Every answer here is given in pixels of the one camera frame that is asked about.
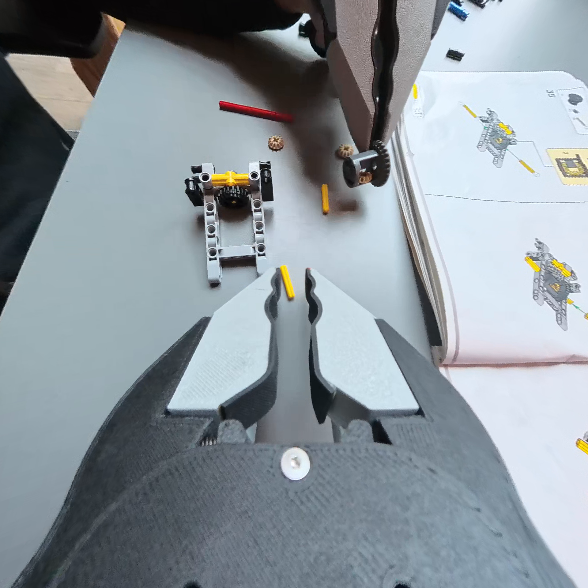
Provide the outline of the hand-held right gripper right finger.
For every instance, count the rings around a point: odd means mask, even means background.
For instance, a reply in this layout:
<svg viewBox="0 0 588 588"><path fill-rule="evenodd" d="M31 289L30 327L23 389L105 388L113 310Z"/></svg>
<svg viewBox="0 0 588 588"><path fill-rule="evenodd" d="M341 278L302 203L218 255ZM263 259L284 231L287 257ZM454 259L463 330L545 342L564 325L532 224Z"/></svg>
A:
<svg viewBox="0 0 588 588"><path fill-rule="evenodd" d="M385 340L383 322L315 269L305 272L311 401L319 423L417 415L420 406Z"/></svg>

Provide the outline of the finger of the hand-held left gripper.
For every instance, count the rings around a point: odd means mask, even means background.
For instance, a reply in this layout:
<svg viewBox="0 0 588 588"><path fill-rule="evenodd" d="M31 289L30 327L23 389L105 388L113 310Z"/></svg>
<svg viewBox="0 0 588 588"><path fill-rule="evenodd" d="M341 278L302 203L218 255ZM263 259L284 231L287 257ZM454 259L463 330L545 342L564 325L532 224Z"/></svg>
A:
<svg viewBox="0 0 588 588"><path fill-rule="evenodd" d="M358 149L382 138L382 1L321 1L327 62Z"/></svg>
<svg viewBox="0 0 588 588"><path fill-rule="evenodd" d="M379 140L387 143L437 30L436 1L381 1Z"/></svg>

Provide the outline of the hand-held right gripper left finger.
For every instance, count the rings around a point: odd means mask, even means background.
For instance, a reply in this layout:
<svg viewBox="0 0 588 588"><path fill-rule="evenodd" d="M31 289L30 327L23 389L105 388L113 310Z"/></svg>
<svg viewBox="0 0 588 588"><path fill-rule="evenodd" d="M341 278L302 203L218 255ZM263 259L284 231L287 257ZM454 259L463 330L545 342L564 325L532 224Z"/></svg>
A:
<svg viewBox="0 0 588 588"><path fill-rule="evenodd" d="M209 318L166 411L255 427L276 401L281 275L268 269Z"/></svg>

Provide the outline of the dark grey lego differential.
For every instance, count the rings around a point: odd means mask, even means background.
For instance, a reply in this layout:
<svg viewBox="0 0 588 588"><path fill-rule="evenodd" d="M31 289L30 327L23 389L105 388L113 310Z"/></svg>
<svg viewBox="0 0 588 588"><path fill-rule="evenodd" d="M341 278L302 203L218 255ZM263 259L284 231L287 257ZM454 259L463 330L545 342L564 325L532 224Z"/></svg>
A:
<svg viewBox="0 0 588 588"><path fill-rule="evenodd" d="M391 172L391 159L382 141L374 141L372 149L347 157L342 164L343 179L349 188L371 183L382 187Z"/></svg>

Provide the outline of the grey lego frame assembly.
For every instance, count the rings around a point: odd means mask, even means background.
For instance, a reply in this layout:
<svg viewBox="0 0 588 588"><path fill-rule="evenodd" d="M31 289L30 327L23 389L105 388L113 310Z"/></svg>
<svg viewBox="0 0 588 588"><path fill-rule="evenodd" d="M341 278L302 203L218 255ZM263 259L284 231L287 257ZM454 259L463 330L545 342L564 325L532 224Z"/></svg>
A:
<svg viewBox="0 0 588 588"><path fill-rule="evenodd" d="M270 161L252 161L246 173L216 173L212 163L191 166L185 180L185 193L196 208L203 208L208 282L222 282L224 261L254 260L261 276L269 268L264 204L273 202L273 178ZM252 215L252 244L222 244L219 208L246 209Z"/></svg>

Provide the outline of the pile of loose lego pieces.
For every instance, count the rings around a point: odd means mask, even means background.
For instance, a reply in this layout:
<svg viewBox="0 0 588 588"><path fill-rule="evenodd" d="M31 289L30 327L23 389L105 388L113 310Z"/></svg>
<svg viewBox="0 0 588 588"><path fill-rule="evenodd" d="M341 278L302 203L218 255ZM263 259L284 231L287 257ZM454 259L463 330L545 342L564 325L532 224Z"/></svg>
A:
<svg viewBox="0 0 588 588"><path fill-rule="evenodd" d="M466 22L471 15L493 4L501 4L503 1L450 1L447 11L462 22Z"/></svg>

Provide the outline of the red lego axle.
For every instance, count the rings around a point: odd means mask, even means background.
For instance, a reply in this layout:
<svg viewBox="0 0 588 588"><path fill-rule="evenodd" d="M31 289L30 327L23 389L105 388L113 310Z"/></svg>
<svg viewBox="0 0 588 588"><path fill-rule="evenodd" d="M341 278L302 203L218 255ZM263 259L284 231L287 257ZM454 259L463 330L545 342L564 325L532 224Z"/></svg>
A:
<svg viewBox="0 0 588 588"><path fill-rule="evenodd" d="M262 109L258 107L251 107L248 105L235 104L225 100L219 101L219 109L224 112L231 112L234 114L240 114L244 116L251 116L258 119L264 119L279 123L293 123L294 118L291 114L271 111L268 109Z"/></svg>

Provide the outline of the lego instruction booklet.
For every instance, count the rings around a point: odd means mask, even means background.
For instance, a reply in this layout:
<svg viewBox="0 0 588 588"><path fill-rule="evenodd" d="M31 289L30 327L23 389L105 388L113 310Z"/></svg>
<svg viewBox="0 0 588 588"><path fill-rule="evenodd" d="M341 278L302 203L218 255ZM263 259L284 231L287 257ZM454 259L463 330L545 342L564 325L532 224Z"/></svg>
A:
<svg viewBox="0 0 588 588"><path fill-rule="evenodd" d="M392 146L440 370L587 587L587 85L421 72Z"/></svg>

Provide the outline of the person's dark clothing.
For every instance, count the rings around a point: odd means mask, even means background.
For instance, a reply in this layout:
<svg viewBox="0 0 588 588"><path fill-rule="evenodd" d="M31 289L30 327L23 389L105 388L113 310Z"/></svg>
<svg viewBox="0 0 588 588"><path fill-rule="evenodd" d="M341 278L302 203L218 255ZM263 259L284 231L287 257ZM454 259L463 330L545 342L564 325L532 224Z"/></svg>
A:
<svg viewBox="0 0 588 588"><path fill-rule="evenodd" d="M1 310L73 145L1 56Z"/></svg>

